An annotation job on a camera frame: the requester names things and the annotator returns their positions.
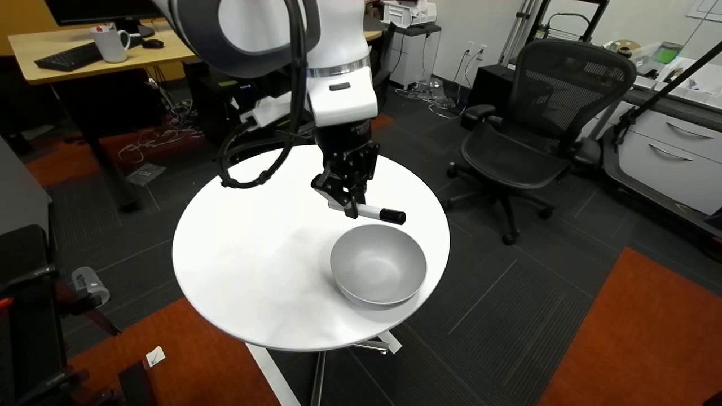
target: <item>round white table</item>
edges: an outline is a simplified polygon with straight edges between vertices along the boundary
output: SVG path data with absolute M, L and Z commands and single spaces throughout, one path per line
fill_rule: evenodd
M 229 175 L 255 178 L 274 156 L 255 156 Z M 205 320 L 269 351 L 327 353 L 374 338 L 423 306 L 448 260 L 448 224 L 434 193 L 379 156 L 366 201 L 406 212 L 400 228 L 422 246 L 427 280 L 410 300 L 373 307 L 340 293 L 329 253 L 346 230 L 377 221 L 329 210 L 311 189 L 320 170 L 318 147 L 296 147 L 267 185 L 227 189 L 214 178 L 191 200 L 175 228 L 174 268 Z

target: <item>metal bowl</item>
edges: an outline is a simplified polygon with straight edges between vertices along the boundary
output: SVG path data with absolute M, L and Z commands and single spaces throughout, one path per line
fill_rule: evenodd
M 331 249 L 331 275 L 353 300 L 400 306 L 423 284 L 427 257 L 400 228 L 373 224 L 340 235 Z

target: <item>chair backrest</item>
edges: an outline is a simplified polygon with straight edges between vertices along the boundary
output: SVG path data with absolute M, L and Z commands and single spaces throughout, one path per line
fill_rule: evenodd
M 575 41 L 535 41 L 516 59 L 506 122 L 560 140 L 573 152 L 581 126 L 615 105 L 634 83 L 628 59 Z

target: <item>black mesh chair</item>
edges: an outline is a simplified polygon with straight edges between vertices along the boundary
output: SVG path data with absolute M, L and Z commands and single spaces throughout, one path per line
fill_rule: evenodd
M 469 167 L 452 162 L 446 177 L 462 171 L 490 185 L 492 201 L 501 203 L 508 220 L 503 242 L 514 244 L 519 228 L 510 200 L 540 206 L 540 218 L 549 220 L 552 206 L 529 193 L 567 175 L 581 126 L 620 101 L 634 78 L 635 69 L 628 59 L 588 43 L 529 43 L 516 59 L 503 117 L 492 106 L 466 109 L 481 122 L 462 143 Z M 469 196 L 444 200 L 444 206 L 452 210 Z

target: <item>office chair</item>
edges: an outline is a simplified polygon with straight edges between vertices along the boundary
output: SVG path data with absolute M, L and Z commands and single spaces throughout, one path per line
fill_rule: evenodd
M 74 405 L 85 373 L 67 365 L 61 316 L 85 315 L 111 336 L 120 330 L 95 309 L 91 293 L 58 280 L 40 227 L 0 232 L 0 257 L 0 405 Z
M 620 101 L 632 88 L 635 69 L 602 48 L 571 41 L 535 41 L 520 50 L 514 87 L 503 117 L 493 106 L 472 106 L 466 115 L 481 126 L 462 143 L 464 166 L 448 162 L 446 177 L 466 175 L 490 185 L 499 201 L 508 230 L 506 244 L 519 240 L 510 200 L 540 206 L 549 220 L 552 206 L 533 193 L 552 185 L 573 166 L 581 143 L 581 126 L 599 110 Z M 472 200 L 462 195 L 444 200 L 444 209 Z

